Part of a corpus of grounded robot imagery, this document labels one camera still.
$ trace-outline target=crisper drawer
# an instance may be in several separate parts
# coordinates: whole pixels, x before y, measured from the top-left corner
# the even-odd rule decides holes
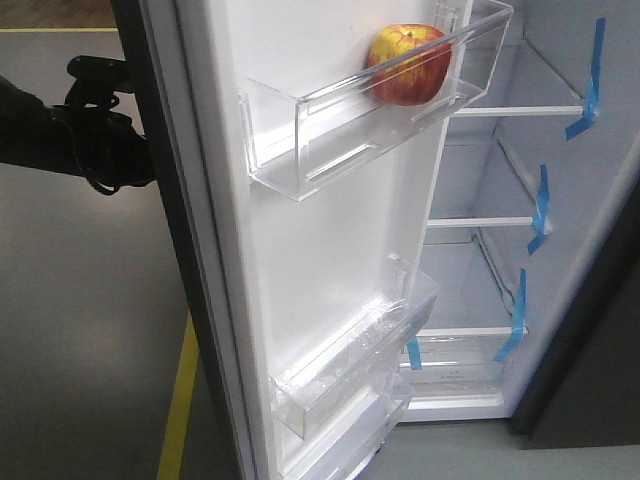
[[[416,337],[421,369],[412,369],[407,347],[400,371],[411,383],[449,383],[497,380],[503,364],[494,356],[507,342],[511,329],[422,330]]]

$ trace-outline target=refrigerator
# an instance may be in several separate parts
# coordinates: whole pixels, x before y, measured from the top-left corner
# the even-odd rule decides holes
[[[640,5],[112,3],[238,478],[526,414],[638,177]],[[444,36],[365,68],[414,23]],[[377,96],[443,58],[426,103]]]

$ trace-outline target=black object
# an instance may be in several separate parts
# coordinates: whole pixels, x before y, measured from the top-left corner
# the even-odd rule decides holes
[[[640,183],[511,418],[532,447],[640,443]]]
[[[133,92],[126,63],[79,56],[67,71],[76,81],[65,104],[51,108],[0,77],[1,161],[84,176],[105,195],[153,181],[145,138],[131,118],[111,111],[115,92]]]

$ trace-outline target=gray floor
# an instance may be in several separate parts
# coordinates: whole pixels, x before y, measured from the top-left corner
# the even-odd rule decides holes
[[[70,58],[119,51],[0,33],[0,74],[62,102]],[[186,316],[155,184],[108,198],[0,164],[0,478],[155,478]]]
[[[504,421],[396,427],[359,480],[632,480],[640,446],[528,450]]]

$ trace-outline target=open refrigerator door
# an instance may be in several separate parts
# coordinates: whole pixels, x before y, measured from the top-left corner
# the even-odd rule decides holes
[[[242,405],[230,408],[246,414],[250,437],[240,449],[260,479],[353,478],[411,400],[399,355],[439,290],[419,266],[448,117],[486,93],[512,8],[159,5],[147,3],[147,28],[165,108],[184,107],[174,79],[183,69],[197,130],[192,155],[177,158],[194,243],[201,259],[222,253],[235,352],[222,368],[239,366]],[[171,23],[182,43],[173,53],[162,48]],[[394,23],[436,25],[444,36],[364,68],[374,36]],[[450,61],[434,98],[416,106],[376,98],[381,84],[438,61],[429,52],[443,48]],[[172,127],[184,142],[184,125]],[[198,172],[204,196],[192,187]],[[215,218],[209,238],[198,234],[205,217]],[[205,277],[207,268],[203,261]]]

